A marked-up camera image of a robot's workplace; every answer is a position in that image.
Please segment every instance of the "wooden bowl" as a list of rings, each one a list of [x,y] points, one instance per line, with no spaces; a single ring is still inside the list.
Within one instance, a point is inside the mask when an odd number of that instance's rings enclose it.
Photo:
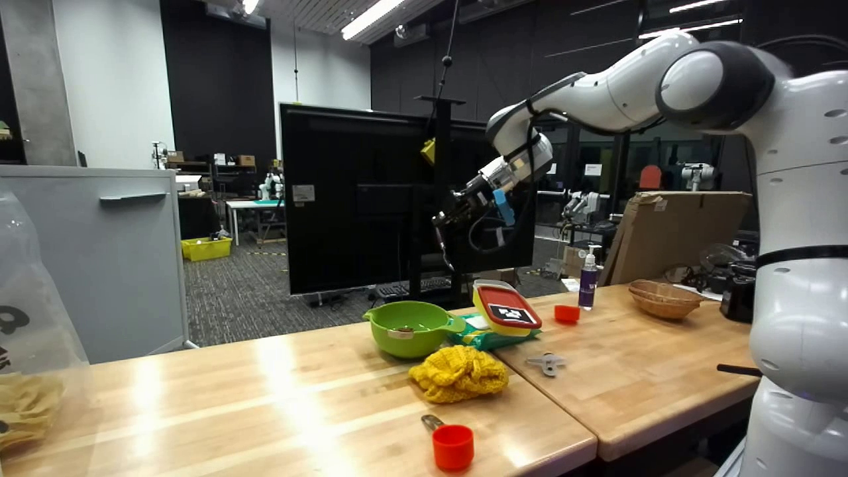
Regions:
[[[654,318],[681,321],[700,307],[700,295],[661,280],[634,280],[627,289],[636,307]]]

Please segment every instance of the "green bowl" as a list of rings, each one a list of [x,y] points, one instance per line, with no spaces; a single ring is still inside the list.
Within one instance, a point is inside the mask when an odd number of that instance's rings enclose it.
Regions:
[[[427,358],[464,329],[464,321],[444,307],[416,299],[370,307],[363,318],[370,321],[375,348],[404,360]]]

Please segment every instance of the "black monitor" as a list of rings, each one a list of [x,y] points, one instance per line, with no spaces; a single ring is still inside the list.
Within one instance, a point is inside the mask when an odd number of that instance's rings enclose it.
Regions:
[[[407,280],[412,259],[436,254],[430,218],[496,151],[483,125],[455,121],[444,165],[430,165],[422,117],[281,106],[292,295]],[[479,231],[449,228],[460,272],[532,259],[532,201],[517,190],[521,223],[508,246],[475,252]]]

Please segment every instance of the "wooden tabletop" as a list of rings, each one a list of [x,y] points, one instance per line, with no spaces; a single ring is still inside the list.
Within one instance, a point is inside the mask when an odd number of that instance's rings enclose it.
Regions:
[[[614,460],[754,393],[757,378],[721,373],[716,363],[752,365],[745,324],[703,301],[685,321],[659,321],[630,304],[627,289],[597,292],[597,307],[578,326],[554,321],[554,304],[574,295],[529,299],[544,318],[538,342],[499,354],[598,436],[598,456]],[[559,354],[566,367],[546,378],[525,360]]]
[[[501,398],[430,405],[404,370],[365,324],[93,365],[89,407],[4,477],[436,475],[422,413],[475,428],[472,475],[597,459],[594,434],[517,373]]]

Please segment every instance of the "red cup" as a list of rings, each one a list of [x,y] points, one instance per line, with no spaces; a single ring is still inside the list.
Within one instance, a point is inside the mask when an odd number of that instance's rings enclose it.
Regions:
[[[574,307],[574,304],[554,304],[554,321],[574,326],[581,321],[581,307]]]
[[[442,423],[431,431],[431,456],[442,472],[468,468],[475,460],[475,431],[464,423]]]

